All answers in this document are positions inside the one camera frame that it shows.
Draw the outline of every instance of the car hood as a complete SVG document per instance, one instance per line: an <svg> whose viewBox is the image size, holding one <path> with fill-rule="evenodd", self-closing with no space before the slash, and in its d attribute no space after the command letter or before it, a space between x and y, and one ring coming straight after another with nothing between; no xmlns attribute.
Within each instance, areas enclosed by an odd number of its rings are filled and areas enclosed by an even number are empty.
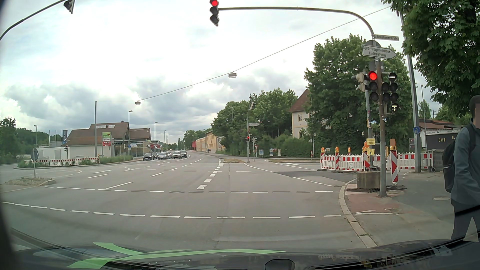
<svg viewBox="0 0 480 270"><path fill-rule="evenodd" d="M353 249L172 249L152 250L130 245L95 242L87 245L26 248L16 252L20 261L30 266L68 269L255 269L271 260L292 261L298 269L374 269L425 258L453 257L446 246L449 240L422 240ZM472 261L478 256L462 258Z"/></svg>

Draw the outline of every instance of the man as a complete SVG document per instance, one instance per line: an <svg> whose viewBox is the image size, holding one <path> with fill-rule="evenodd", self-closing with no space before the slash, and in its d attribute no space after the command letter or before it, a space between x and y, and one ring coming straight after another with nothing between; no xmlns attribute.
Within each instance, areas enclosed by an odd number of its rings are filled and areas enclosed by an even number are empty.
<svg viewBox="0 0 480 270"><path fill-rule="evenodd" d="M480 104L480 95L472 97L469 103L472 115L469 125L474 127L477 144L480 142L480 122L476 122L476 104ZM455 217L452 240L465 237L472 218L480 227L480 147L474 147L470 154L469 151L470 134L467 128L462 128L455 139L454 150L455 179L451 203Z"/></svg>

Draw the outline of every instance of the sky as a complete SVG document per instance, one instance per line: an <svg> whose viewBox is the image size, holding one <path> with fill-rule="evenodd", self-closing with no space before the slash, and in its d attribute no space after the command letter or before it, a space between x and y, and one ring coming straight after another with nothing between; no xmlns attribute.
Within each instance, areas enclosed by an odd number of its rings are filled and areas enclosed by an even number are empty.
<svg viewBox="0 0 480 270"><path fill-rule="evenodd" d="M7 0L0 31L54 0ZM380 0L221 0L219 7L301 6L367 15L387 7ZM312 69L315 44L350 33L370 39L367 26L349 14L313 11L220 11L219 27L209 18L209 0L76 0L73 14L58 4L10 30L0 41L0 118L17 127L50 132L88 128L97 122L128 121L151 128L152 139L168 142L186 130L210 127L229 101L279 87L299 96ZM401 51L400 18L389 8L365 19L377 40ZM237 70L309 37L264 60ZM237 70L185 89L149 98ZM425 79L415 71L418 100ZM429 89L424 98L433 110Z"/></svg>

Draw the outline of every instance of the yellow sign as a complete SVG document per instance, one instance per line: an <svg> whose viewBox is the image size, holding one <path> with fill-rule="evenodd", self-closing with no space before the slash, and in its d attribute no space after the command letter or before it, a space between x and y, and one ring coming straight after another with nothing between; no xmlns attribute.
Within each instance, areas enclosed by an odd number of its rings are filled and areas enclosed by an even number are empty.
<svg viewBox="0 0 480 270"><path fill-rule="evenodd" d="M374 138L368 138L367 139L367 145L375 145L375 139Z"/></svg>
<svg viewBox="0 0 480 270"><path fill-rule="evenodd" d="M369 156L375 155L375 149L373 149L373 148L367 148L367 155L369 155Z"/></svg>

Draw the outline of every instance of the gray jacket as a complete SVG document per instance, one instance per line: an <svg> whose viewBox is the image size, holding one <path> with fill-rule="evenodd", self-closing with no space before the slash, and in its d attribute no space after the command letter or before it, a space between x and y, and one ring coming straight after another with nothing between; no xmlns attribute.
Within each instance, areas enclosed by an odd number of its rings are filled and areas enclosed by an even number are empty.
<svg viewBox="0 0 480 270"><path fill-rule="evenodd" d="M455 179L451 197L467 205L480 205L480 129L475 128L476 145L468 155L470 134L462 128L455 139Z"/></svg>

